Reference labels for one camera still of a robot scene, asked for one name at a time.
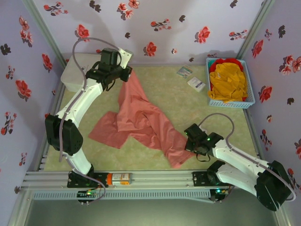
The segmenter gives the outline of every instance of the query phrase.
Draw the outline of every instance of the gray cable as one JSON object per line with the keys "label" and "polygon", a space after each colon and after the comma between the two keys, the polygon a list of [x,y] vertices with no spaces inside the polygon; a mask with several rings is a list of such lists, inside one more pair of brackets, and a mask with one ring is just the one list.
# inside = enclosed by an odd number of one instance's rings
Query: gray cable
{"label": "gray cable", "polygon": [[198,126],[200,126],[207,118],[209,118],[209,117],[211,117],[211,116],[213,116],[213,115],[216,115],[216,114],[222,115],[222,116],[226,117],[227,119],[230,120],[230,122],[231,122],[231,124],[232,124],[232,131],[231,131],[231,132],[227,135],[227,137],[226,137],[226,143],[227,143],[227,146],[229,147],[229,149],[230,149],[231,151],[235,152],[236,154],[238,154],[238,155],[240,155],[240,156],[242,156],[242,157],[248,159],[249,161],[251,161],[252,163],[256,164],[257,166],[260,166],[260,167],[264,168],[265,170],[267,170],[268,172],[270,172],[273,176],[277,177],[277,179],[279,179],[285,186],[287,186],[287,187],[290,189],[290,191],[292,192],[292,194],[293,194],[293,197],[290,198],[290,199],[287,199],[286,201],[289,201],[289,202],[294,201],[294,200],[296,199],[296,193],[295,193],[295,191],[294,191],[293,188],[292,188],[292,187],[291,187],[284,179],[282,179],[277,173],[275,173],[274,171],[272,171],[272,170],[269,169],[268,167],[266,167],[266,166],[260,164],[259,162],[257,162],[257,161],[255,161],[255,160],[251,159],[250,157],[248,157],[248,156],[246,156],[246,155],[244,155],[244,154],[238,152],[238,151],[235,150],[234,148],[232,148],[232,146],[231,146],[230,143],[229,143],[229,137],[233,134],[235,126],[234,126],[233,120],[232,120],[229,116],[227,116],[227,115],[225,115],[225,114],[222,114],[222,113],[213,113],[213,114],[207,115],[207,116],[199,123]]}
{"label": "gray cable", "polygon": [[[85,75],[83,69],[81,69],[80,65],[78,64],[78,62],[77,62],[77,60],[76,60],[76,58],[75,58],[75,47],[77,46],[77,44],[78,44],[79,42],[81,42],[81,41],[83,41],[83,40],[96,40],[96,41],[101,41],[101,42],[103,42],[103,43],[105,43],[105,44],[107,44],[107,45],[109,45],[109,46],[111,46],[111,47],[113,47],[113,48],[115,48],[115,49],[118,50],[118,47],[117,47],[117,46],[114,46],[113,44],[108,43],[107,41],[104,41],[104,40],[98,39],[98,38],[84,38],[84,39],[79,39],[79,40],[77,40],[77,41],[74,43],[73,48],[72,48],[72,57],[73,57],[73,60],[74,60],[74,62],[75,62],[75,65],[79,68],[80,72],[81,72],[82,75],[83,75],[83,78],[84,78],[84,86],[83,86],[83,88],[81,89],[81,92],[74,98],[74,100],[71,102],[71,104],[67,107],[67,109],[66,109],[66,111],[65,111],[65,113],[64,113],[64,115],[63,115],[63,117],[62,117],[62,120],[61,120],[61,122],[60,122],[60,127],[59,127],[60,158],[59,158],[59,162],[62,161],[62,157],[63,157],[63,122],[64,122],[64,120],[65,120],[65,118],[66,118],[66,116],[67,116],[67,113],[70,111],[70,109],[73,107],[73,105],[75,104],[75,102],[80,98],[80,96],[83,94],[84,90],[85,90],[86,87],[87,87],[87,79],[86,79],[86,75]],[[98,180],[96,180],[96,179],[94,179],[94,178],[91,178],[91,177],[89,177],[89,176],[87,176],[87,175],[85,175],[85,174],[79,172],[79,171],[73,166],[73,164],[70,162],[70,160],[69,160],[68,158],[67,158],[67,162],[68,162],[68,164],[71,166],[72,170],[73,170],[75,173],[80,174],[81,176],[83,176],[83,177],[85,177],[85,178],[87,178],[87,179],[89,179],[89,180],[93,180],[93,181],[97,182],[99,185],[101,185],[101,186],[103,187],[103,189],[104,189],[103,194],[100,195],[97,199],[90,201],[89,203],[92,203],[92,202],[94,202],[94,201],[97,201],[97,200],[99,200],[99,199],[101,199],[101,198],[103,198],[103,197],[105,196],[105,194],[106,194],[106,189],[105,189],[105,186],[104,186],[104,184],[103,184],[102,182],[100,182],[100,181],[98,181]]]}

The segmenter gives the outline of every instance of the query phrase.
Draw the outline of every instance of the yellow cloth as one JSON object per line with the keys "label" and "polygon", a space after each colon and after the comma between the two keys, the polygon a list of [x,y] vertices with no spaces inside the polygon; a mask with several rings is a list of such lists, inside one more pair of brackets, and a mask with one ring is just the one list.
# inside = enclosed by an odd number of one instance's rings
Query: yellow cloth
{"label": "yellow cloth", "polygon": [[212,91],[208,91],[211,99],[229,102],[248,97],[246,77],[237,64],[217,64],[209,77],[213,85]]}

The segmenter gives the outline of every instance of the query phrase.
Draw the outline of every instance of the pink cloth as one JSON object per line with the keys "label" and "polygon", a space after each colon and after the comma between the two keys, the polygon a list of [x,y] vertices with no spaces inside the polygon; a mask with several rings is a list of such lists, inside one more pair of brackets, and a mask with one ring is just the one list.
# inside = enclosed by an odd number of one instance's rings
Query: pink cloth
{"label": "pink cloth", "polygon": [[162,150],[173,168],[180,167],[194,155],[185,151],[187,138],[175,130],[159,108],[149,102],[134,71],[128,82],[123,83],[118,103],[119,113],[107,112],[89,138],[121,148],[132,136],[149,148]]}

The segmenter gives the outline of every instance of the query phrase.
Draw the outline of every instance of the pink towel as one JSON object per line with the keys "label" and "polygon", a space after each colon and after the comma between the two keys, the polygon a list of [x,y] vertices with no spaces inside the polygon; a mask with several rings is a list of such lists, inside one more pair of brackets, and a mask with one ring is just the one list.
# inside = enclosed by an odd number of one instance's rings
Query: pink towel
{"label": "pink towel", "polygon": [[132,136],[146,147],[162,150],[173,168],[180,167],[194,155],[185,151],[187,138],[149,102],[134,71],[128,82],[123,83],[118,103],[119,113],[107,112],[89,138],[121,148],[128,136]]}

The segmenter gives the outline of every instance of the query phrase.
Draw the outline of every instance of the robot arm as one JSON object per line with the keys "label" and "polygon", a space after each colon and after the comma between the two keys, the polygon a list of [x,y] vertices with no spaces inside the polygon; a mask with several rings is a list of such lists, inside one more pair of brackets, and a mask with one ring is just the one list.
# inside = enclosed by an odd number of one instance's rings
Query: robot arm
{"label": "robot arm", "polygon": [[102,51],[101,60],[96,62],[87,72],[86,86],[82,85],[69,103],[56,116],[49,115],[45,119],[48,143],[59,151],[59,125],[66,114],[62,129],[63,154],[74,166],[73,170],[77,170],[83,175],[91,176],[94,170],[81,148],[83,137],[78,130],[80,121],[93,101],[104,90],[110,90],[109,84],[113,82],[114,85],[115,80],[118,78],[127,82],[132,72],[132,68],[127,65],[131,56],[131,52],[123,49],[117,51],[105,48]]}
{"label": "robot arm", "polygon": [[187,151],[223,160],[214,162],[207,169],[208,178],[214,185],[227,183],[242,188],[272,211],[277,211],[292,193],[290,180],[281,163],[268,163],[250,156],[216,133],[207,135],[196,124],[185,133],[188,136]]}

